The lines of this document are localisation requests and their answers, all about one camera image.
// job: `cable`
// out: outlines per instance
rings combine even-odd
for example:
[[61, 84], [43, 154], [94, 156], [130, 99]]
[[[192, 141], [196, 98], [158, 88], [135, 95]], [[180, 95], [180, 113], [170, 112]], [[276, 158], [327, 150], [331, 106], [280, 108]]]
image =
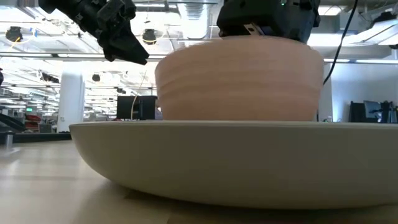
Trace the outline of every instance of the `cable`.
[[396, 12], [396, 8], [397, 8], [397, 6], [398, 6], [398, 2], [397, 2], [397, 4], [394, 6], [394, 9], [392, 10], [392, 11], [393, 11], [393, 13], [395, 13], [395, 12]]
[[134, 104], [136, 103], [136, 100], [137, 100], [137, 97], [138, 97], [138, 91], [141, 90], [141, 87], [142, 87], [142, 84], [144, 83], [144, 80], [145, 80], [146, 75], [147, 75], [147, 72], [145, 72], [145, 74], [144, 74], [144, 76], [143, 76], [143, 78], [142, 78], [141, 84], [139, 85], [139, 88], [138, 88], [138, 90], [136, 91], [136, 97], [134, 97], [134, 100], [132, 101], [132, 105], [131, 105], [131, 117], [130, 117], [130, 120], [132, 120], [132, 117], [133, 117], [133, 114], [134, 114], [134, 113], [133, 113], [133, 112], [134, 112]]
[[365, 20], [366, 22], [373, 22], [373, 21], [367, 20], [367, 19], [363, 16], [363, 13], [358, 13], [358, 14], [359, 14], [359, 16], [361, 16], [362, 19]]
[[388, 3], [388, 0], [386, 0], [386, 3], [384, 3], [384, 5], [383, 5], [383, 6], [381, 6], [381, 7], [384, 7], [384, 6], [386, 6], [386, 5], [387, 5], [387, 3]]
[[331, 77], [331, 74], [333, 73], [333, 70], [335, 69], [336, 62], [337, 62], [337, 59], [338, 59], [338, 55], [340, 54], [341, 47], [343, 46], [343, 40], [344, 40], [344, 38], [346, 37], [346, 34], [347, 34], [347, 32], [348, 32], [349, 25], [351, 25], [351, 21], [353, 20], [353, 17], [354, 17], [354, 14], [355, 14], [356, 7], [357, 7], [357, 6], [358, 6], [358, 0], [355, 0], [353, 10], [351, 11], [351, 14], [349, 15], [346, 28], [344, 29], [343, 35], [341, 36], [340, 45], [339, 45], [338, 48], [337, 48], [337, 52], [336, 52], [336, 55], [335, 55], [335, 59], [334, 59], [332, 65], [331, 65], [331, 68], [330, 68], [330, 71], [329, 71], [329, 75], [328, 75], [328, 76], [325, 78], [325, 80], [323, 81], [323, 85], [325, 85], [326, 82], [328, 82], [329, 78]]
[[344, 11], [340, 6], [334, 5], [334, 6], [330, 6], [330, 8], [328, 8], [328, 10], [326, 10], [326, 12], [323, 14], [323, 16], [325, 16], [330, 11], [330, 9], [333, 9], [334, 7], [338, 7], [342, 12]]
[[12, 45], [8, 48], [7, 52], [10, 52], [10, 50], [14, 48], [14, 46], [17, 44], [17, 42], [18, 42], [19, 39], [20, 39], [20, 37], [18, 37], [18, 38], [16, 39], [16, 41], [14, 41], [14, 42], [12, 43]]

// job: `desk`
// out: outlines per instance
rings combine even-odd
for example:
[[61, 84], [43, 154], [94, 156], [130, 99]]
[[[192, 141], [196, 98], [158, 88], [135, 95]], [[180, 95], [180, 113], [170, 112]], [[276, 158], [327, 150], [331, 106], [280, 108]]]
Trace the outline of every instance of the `desk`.
[[398, 223], [398, 206], [275, 211], [180, 202], [112, 183], [86, 165], [71, 141], [14, 147], [21, 152], [0, 159], [0, 217], [7, 224]]

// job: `white bowl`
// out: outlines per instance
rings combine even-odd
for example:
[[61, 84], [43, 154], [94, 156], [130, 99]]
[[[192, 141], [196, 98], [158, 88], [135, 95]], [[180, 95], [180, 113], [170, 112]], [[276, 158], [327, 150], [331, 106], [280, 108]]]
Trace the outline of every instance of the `white bowl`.
[[150, 194], [251, 208], [398, 202], [397, 125], [140, 121], [70, 129], [95, 171]]

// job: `bowl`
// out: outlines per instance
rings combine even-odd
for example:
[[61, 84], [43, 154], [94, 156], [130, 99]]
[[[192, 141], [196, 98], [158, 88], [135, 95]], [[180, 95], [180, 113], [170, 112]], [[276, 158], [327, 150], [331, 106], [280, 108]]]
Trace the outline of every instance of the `bowl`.
[[276, 37], [235, 37], [175, 51], [159, 62], [157, 94], [167, 120], [311, 121], [323, 59]]
[[70, 130], [95, 171], [154, 195], [278, 209], [398, 203], [398, 125], [115, 121]]

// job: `black robotic arm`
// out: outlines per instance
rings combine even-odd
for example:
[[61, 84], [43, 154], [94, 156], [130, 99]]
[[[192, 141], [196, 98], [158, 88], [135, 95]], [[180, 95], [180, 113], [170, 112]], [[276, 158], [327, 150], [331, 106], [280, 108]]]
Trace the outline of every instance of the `black robotic arm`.
[[[220, 36], [273, 35], [307, 43], [318, 27], [320, 0], [224, 0], [217, 25]], [[97, 38], [105, 58], [145, 65], [149, 54], [131, 32], [136, 16], [132, 0], [39, 0], [48, 13], [55, 9]]]
[[39, 0], [39, 6], [47, 13], [58, 9], [97, 38], [107, 60], [147, 63], [149, 54], [131, 32], [136, 16], [131, 0]]

